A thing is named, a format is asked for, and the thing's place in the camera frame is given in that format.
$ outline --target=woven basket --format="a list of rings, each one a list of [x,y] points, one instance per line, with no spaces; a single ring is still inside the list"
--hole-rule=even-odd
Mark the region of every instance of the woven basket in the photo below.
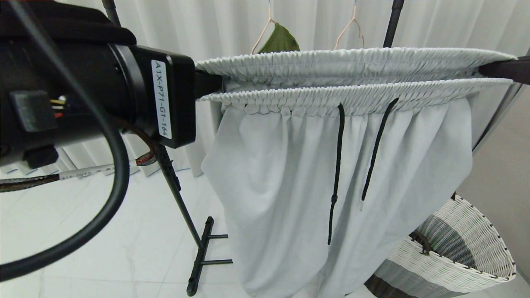
[[[365,285],[379,298],[445,298],[509,282],[515,274],[514,260],[491,222],[454,194]]]

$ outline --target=cable label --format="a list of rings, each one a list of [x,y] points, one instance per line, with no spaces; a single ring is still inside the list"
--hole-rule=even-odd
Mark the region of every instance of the cable label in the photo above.
[[[158,60],[151,60],[151,69],[153,70],[158,133],[165,138],[171,139],[171,116],[165,63]]]

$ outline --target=white backdrop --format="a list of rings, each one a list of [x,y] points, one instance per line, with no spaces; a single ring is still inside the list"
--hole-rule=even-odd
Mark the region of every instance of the white backdrop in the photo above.
[[[98,8],[100,0],[67,0],[70,4]],[[121,25],[130,29],[138,44],[188,55],[193,60],[249,54],[268,17],[267,0],[116,0]],[[332,49],[349,22],[354,0],[273,0],[272,17],[297,39],[301,50]],[[392,0],[358,0],[357,19],[366,48],[381,47],[390,18]],[[481,48],[522,56],[530,47],[530,1],[528,0],[405,0],[394,47]],[[360,48],[357,29],[344,35],[341,48]],[[480,137],[506,91],[499,87],[481,94],[472,103],[473,139]],[[476,105],[478,101],[488,104]],[[219,122],[217,107],[197,103],[197,141],[170,150],[175,169],[192,168],[201,174],[200,163],[214,139]],[[131,159],[147,152],[136,137],[126,136]],[[33,174],[85,168],[112,162],[104,139],[59,150],[59,161]],[[149,175],[157,165],[143,167]],[[28,174],[22,164],[1,168],[12,175]]]

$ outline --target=black drawstring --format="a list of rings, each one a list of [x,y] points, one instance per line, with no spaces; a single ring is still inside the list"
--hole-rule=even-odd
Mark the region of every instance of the black drawstring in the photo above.
[[[366,177],[365,186],[363,189],[363,195],[361,196],[360,210],[363,210],[364,201],[366,199],[366,192],[368,191],[368,185],[370,184],[370,178],[372,177],[372,171],[374,170],[375,157],[377,155],[377,149],[379,148],[379,143],[381,142],[381,136],[383,135],[383,130],[385,129],[386,120],[388,115],[392,111],[394,105],[398,102],[399,98],[394,99],[386,108],[385,114],[383,115],[383,120],[379,125],[379,131],[377,132],[377,137],[375,138],[374,151],[372,152],[372,160],[370,161],[370,168],[368,169],[368,176]]]
[[[340,155],[342,151],[342,134],[344,133],[344,121],[345,113],[344,107],[342,104],[339,104],[339,136],[337,138],[337,159],[335,164],[335,185],[333,186],[333,196],[331,196],[331,208],[330,208],[330,225],[328,231],[328,245],[331,243],[331,230],[333,225],[333,209],[335,208],[335,203],[337,202],[337,191],[339,190],[339,174],[340,174]]]

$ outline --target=gray wall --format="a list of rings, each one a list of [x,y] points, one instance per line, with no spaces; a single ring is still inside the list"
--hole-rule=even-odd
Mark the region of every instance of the gray wall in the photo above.
[[[494,224],[517,269],[530,277],[530,87],[476,153],[458,190]]]

